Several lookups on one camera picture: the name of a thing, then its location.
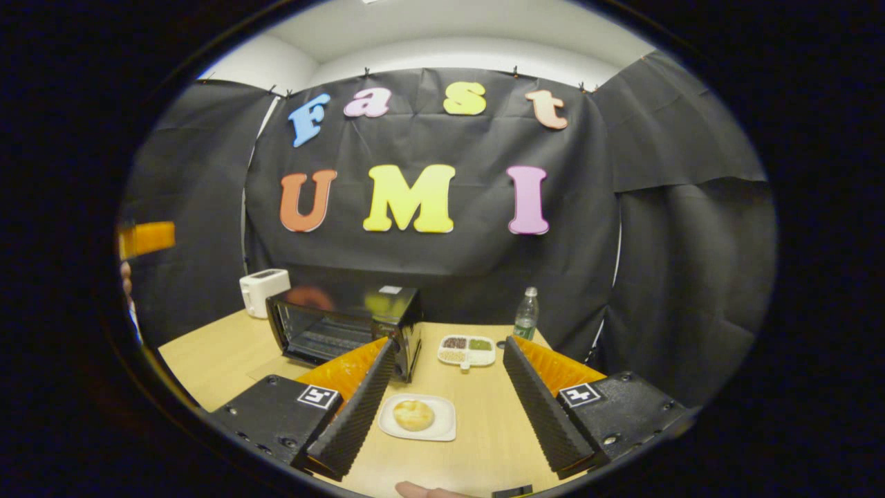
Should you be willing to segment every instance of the grains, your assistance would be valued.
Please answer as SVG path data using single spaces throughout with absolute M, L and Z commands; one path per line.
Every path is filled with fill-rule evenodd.
M 462 362 L 466 354 L 463 351 L 440 351 L 439 357 L 446 362 Z

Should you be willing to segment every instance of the black fabric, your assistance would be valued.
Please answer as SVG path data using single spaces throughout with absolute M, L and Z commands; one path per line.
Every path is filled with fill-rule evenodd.
M 687 406 L 704 404 L 765 315 L 776 264 L 771 192 L 728 178 L 629 192 L 620 205 L 605 370 L 633 370 Z
M 765 172 L 729 110 L 653 52 L 593 94 L 608 132 L 622 239 L 593 359 L 687 406 L 735 372 L 765 316 L 776 220 Z
M 659 51 L 615 74 L 593 101 L 608 130 L 617 192 L 729 176 L 766 179 L 721 100 Z
M 479 82 L 487 108 L 478 116 L 448 115 L 446 87 Z M 360 89 L 391 89 L 378 118 L 347 118 L 343 108 Z M 548 89 L 565 102 L 567 128 L 545 128 L 525 94 Z M 288 116 L 328 93 L 317 136 L 300 147 Z M 409 185 L 432 164 L 456 169 L 449 187 L 454 230 L 368 232 L 376 165 L 400 167 Z M 550 231 L 514 235 L 509 166 L 536 166 Z M 280 221 L 281 178 L 308 175 L 299 212 L 310 213 L 313 172 L 334 169 L 325 221 L 309 233 Z M 583 355 L 595 336 L 612 287 L 618 212 L 605 131 L 596 106 L 574 87 L 534 77 L 472 70 L 414 69 L 332 82 L 280 102 L 258 139 L 246 183 L 246 251 L 250 271 L 290 270 L 293 285 L 348 280 L 421 289 L 426 319 L 448 323 L 512 323 L 525 288 L 536 286 L 539 328 L 565 354 Z
M 272 101 L 266 90 L 239 83 L 193 84 L 135 155 L 121 219 L 175 223 L 175 247 L 130 261 L 148 344 L 242 308 L 242 186 Z

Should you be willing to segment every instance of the white toaster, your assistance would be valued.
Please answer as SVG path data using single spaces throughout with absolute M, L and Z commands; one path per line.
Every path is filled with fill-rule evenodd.
M 267 298 L 291 288 L 289 272 L 285 269 L 265 269 L 240 279 L 246 313 L 256 318 L 267 318 Z

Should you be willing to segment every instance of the green food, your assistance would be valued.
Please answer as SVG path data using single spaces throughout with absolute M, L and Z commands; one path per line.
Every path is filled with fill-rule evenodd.
M 484 340 L 478 340 L 475 338 L 470 339 L 470 348 L 471 349 L 481 349 L 483 351 L 491 351 L 492 345 L 489 342 Z

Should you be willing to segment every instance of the bun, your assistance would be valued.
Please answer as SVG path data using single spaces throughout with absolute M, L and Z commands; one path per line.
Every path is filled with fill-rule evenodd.
M 393 408 L 393 418 L 406 431 L 423 431 L 433 425 L 433 409 L 422 401 L 400 401 Z

